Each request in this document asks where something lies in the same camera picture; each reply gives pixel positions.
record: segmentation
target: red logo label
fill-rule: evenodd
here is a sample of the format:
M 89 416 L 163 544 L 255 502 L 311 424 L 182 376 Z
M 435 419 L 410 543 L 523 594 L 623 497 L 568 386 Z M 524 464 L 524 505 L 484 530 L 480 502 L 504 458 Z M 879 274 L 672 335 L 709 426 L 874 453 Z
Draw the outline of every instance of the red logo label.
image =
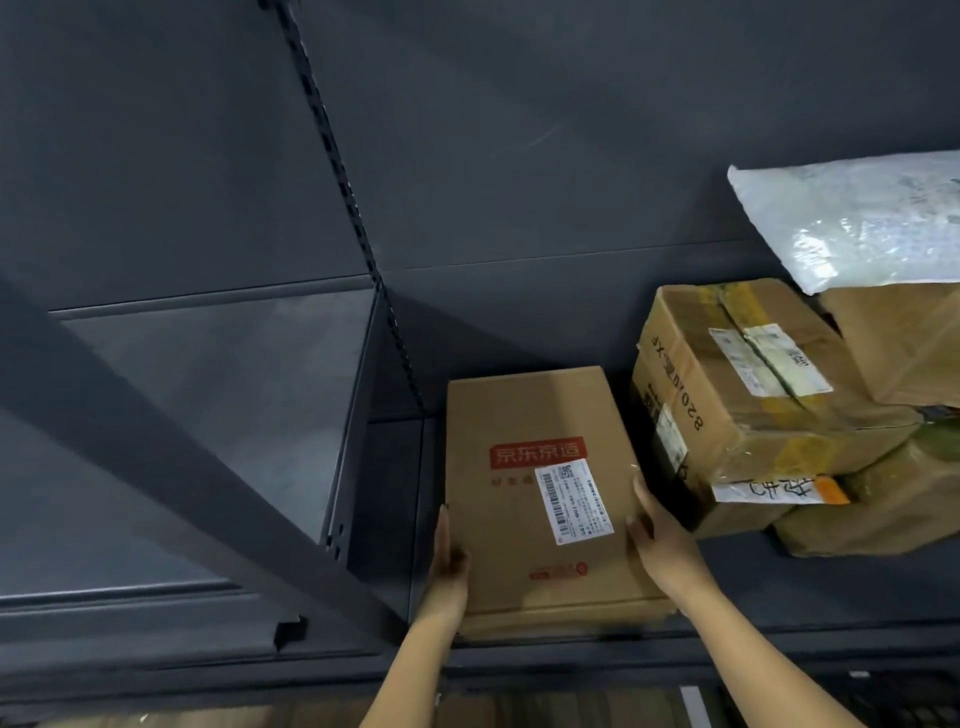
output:
M 492 470 L 506 468 L 542 468 L 587 457 L 587 444 L 582 437 L 560 440 L 536 440 L 532 443 L 509 443 L 490 448 Z
M 580 576 L 586 576 L 589 567 L 586 561 L 577 564 L 561 564 L 557 567 L 546 567 L 544 569 L 535 569 L 530 572 L 531 581 L 546 581 L 547 579 L 576 579 Z

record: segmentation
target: barcode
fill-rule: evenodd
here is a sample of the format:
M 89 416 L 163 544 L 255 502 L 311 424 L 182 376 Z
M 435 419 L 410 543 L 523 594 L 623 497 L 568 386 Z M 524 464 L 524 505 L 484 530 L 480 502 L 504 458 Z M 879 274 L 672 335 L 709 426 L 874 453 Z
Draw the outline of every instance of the barcode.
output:
M 563 536 L 570 535 L 570 526 L 566 522 L 564 509 L 560 507 L 560 497 L 557 495 L 557 487 L 553 484 L 553 475 L 543 473 L 543 488 L 546 489 L 546 496 L 550 498 L 550 507 L 553 508 L 553 520 L 557 522 L 557 527 Z

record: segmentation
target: plastic package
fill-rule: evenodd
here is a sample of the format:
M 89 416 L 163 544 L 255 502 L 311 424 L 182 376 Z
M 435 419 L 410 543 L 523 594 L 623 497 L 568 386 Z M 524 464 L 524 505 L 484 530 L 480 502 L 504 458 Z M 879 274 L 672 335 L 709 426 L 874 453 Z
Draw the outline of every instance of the plastic package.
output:
M 807 295 L 960 281 L 960 151 L 727 173 Z

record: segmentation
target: hand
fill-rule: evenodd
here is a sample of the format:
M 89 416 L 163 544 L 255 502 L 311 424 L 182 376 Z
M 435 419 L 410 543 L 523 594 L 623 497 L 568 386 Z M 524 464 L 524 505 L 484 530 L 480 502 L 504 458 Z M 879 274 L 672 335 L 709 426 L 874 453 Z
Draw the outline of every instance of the hand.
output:
M 450 547 L 450 513 L 443 505 L 433 536 L 430 581 L 415 622 L 438 626 L 452 642 L 467 610 L 469 571 L 469 555 L 459 548 Z
M 639 519 L 627 519 L 636 552 L 657 586 L 687 612 L 699 595 L 719 587 L 693 536 L 654 497 L 640 473 L 634 476 L 634 492 L 646 512 Z

